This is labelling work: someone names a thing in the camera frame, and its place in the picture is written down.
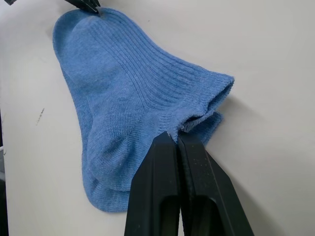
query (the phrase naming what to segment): blue sock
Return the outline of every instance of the blue sock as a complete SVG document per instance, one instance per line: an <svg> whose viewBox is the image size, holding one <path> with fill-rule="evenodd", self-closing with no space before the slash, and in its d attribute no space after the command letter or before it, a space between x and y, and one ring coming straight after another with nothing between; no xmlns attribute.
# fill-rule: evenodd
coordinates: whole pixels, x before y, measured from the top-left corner
<svg viewBox="0 0 315 236"><path fill-rule="evenodd" d="M184 130L206 143L234 80L168 54L124 14L100 12L64 14L53 41L80 123L86 194L118 212L153 138Z"/></svg>

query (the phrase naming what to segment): small black mark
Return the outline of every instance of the small black mark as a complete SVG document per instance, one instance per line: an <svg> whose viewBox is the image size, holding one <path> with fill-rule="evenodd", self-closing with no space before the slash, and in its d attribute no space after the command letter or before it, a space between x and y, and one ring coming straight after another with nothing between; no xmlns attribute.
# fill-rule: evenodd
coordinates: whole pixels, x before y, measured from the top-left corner
<svg viewBox="0 0 315 236"><path fill-rule="evenodd" d="M45 108L43 108L43 110L41 110L41 113L40 113L40 115L39 115L39 118L38 118L38 120L37 120L36 125L38 125L38 123L39 123L39 121L40 121L40 118L41 118L41 116L43 115L44 110L45 110Z"/></svg>
<svg viewBox="0 0 315 236"><path fill-rule="evenodd" d="M4 123L4 119L6 117L6 113L4 114L4 116L2 117L2 122L1 122L1 126L3 127L3 123Z"/></svg>

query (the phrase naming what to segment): white surface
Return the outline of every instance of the white surface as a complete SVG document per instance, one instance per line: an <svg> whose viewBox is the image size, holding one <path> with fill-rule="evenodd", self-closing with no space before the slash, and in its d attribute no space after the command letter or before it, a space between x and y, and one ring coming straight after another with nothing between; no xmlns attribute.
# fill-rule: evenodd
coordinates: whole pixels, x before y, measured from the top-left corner
<svg viewBox="0 0 315 236"><path fill-rule="evenodd" d="M162 48L234 75L207 149L256 236L315 235L312 0L107 0ZM122 236L87 200L75 108L52 48L63 0L0 0L0 108L10 236Z"/></svg>

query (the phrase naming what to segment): sock fabric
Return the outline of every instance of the sock fabric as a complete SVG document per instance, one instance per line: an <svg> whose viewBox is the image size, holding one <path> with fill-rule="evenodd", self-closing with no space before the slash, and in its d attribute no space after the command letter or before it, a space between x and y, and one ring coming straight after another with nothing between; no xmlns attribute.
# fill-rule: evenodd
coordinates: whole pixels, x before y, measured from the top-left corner
<svg viewBox="0 0 315 236"><path fill-rule="evenodd" d="M234 80L168 54L126 15L99 10L61 16L53 44L80 123L86 194L119 212L153 138L167 131L177 141L183 130L206 143Z"/></svg>

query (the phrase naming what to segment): sock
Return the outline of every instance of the sock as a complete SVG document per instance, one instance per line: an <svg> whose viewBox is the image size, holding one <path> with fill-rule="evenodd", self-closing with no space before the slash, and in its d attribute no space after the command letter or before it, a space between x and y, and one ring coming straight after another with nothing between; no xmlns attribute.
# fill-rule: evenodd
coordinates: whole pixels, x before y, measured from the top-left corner
<svg viewBox="0 0 315 236"><path fill-rule="evenodd" d="M124 14L70 11L53 44L77 111L83 185L103 211L127 210L131 180L152 140L191 132L206 143L233 78L170 55Z"/></svg>

